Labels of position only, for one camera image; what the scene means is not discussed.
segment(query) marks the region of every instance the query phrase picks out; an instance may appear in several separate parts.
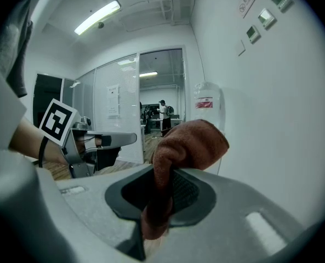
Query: person standing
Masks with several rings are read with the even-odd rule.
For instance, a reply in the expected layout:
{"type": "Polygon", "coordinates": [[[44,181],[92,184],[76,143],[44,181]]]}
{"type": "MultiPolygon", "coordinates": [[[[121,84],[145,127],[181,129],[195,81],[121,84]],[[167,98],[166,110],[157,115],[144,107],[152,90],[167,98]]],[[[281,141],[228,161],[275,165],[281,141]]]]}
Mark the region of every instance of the person standing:
{"type": "Polygon", "coordinates": [[[171,128],[171,118],[167,115],[168,106],[166,105],[164,100],[159,101],[161,103],[161,109],[158,110],[162,114],[162,129],[170,129],[171,128]]]}
{"type": "Polygon", "coordinates": [[[144,119],[145,119],[145,134],[151,134],[152,111],[150,110],[150,105],[145,107],[144,119]]]}

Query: cloth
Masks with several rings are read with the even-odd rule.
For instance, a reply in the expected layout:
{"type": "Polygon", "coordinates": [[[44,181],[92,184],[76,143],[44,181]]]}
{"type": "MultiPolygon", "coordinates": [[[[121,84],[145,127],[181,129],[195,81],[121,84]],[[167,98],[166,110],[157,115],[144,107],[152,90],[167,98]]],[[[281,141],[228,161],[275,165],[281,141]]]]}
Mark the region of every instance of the cloth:
{"type": "Polygon", "coordinates": [[[32,22],[28,20],[31,0],[20,1],[8,16],[0,32],[0,74],[19,97],[27,95],[24,62],[32,22]]]}
{"type": "Polygon", "coordinates": [[[171,128],[171,118],[162,120],[162,129],[170,129],[171,128]]]}
{"type": "Polygon", "coordinates": [[[169,116],[167,116],[167,106],[161,106],[160,109],[161,113],[162,113],[162,119],[167,119],[169,118],[169,116]]]}
{"type": "Polygon", "coordinates": [[[222,133],[205,120],[189,121],[170,129],[157,145],[153,163],[155,190],[141,214],[145,239],[157,239],[167,229],[172,213],[171,166],[204,170],[219,160],[229,149],[222,133]]]}

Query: ceiling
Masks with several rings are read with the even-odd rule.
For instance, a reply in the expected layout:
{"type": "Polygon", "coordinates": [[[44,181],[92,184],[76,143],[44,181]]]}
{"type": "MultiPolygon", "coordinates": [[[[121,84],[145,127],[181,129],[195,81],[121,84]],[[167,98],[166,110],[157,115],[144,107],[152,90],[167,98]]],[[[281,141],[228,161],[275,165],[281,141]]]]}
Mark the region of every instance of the ceiling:
{"type": "Polygon", "coordinates": [[[182,50],[163,50],[140,55],[139,73],[157,72],[140,77],[140,89],[157,85],[184,85],[182,50]]]}
{"type": "Polygon", "coordinates": [[[56,5],[46,16],[45,36],[61,36],[69,47],[76,43],[90,46],[120,32],[131,32],[159,24],[189,24],[194,0],[118,0],[121,9],[103,20],[104,28],[94,25],[80,36],[74,30],[86,18],[114,0],[53,0],[56,5]]]}

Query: brown towel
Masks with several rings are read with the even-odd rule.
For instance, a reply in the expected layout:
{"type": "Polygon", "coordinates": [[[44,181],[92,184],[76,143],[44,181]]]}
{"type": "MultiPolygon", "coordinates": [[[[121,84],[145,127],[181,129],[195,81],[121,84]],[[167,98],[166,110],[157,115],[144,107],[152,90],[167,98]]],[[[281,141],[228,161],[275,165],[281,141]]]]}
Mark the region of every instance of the brown towel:
{"type": "Polygon", "coordinates": [[[222,133],[205,120],[189,121],[170,129],[151,157],[156,189],[141,215],[144,238],[157,239],[168,226],[173,207],[169,183],[171,166],[204,170],[228,148],[222,133]]]}

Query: fluorescent light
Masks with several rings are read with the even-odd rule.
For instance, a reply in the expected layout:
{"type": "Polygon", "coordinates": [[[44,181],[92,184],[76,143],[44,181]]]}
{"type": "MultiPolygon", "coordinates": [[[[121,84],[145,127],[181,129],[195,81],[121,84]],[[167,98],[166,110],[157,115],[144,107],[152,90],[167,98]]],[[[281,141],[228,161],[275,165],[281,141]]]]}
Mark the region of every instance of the fluorescent light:
{"type": "Polygon", "coordinates": [[[79,81],[74,81],[74,83],[70,86],[70,89],[73,89],[76,85],[79,85],[79,81]]]}
{"type": "Polygon", "coordinates": [[[117,0],[111,2],[110,4],[107,4],[106,6],[102,7],[100,10],[96,11],[89,18],[87,18],[84,22],[82,22],[81,25],[75,29],[75,33],[81,35],[84,31],[90,28],[97,21],[119,10],[120,7],[121,5],[117,0]]]}
{"type": "Polygon", "coordinates": [[[145,77],[145,76],[154,76],[154,75],[157,75],[157,72],[149,72],[149,73],[143,73],[143,74],[140,74],[139,77],[145,77]]]}
{"type": "Polygon", "coordinates": [[[118,65],[125,65],[125,64],[131,64],[133,62],[136,62],[136,58],[134,58],[134,60],[129,60],[129,59],[122,60],[122,61],[119,61],[117,64],[118,65]]]}

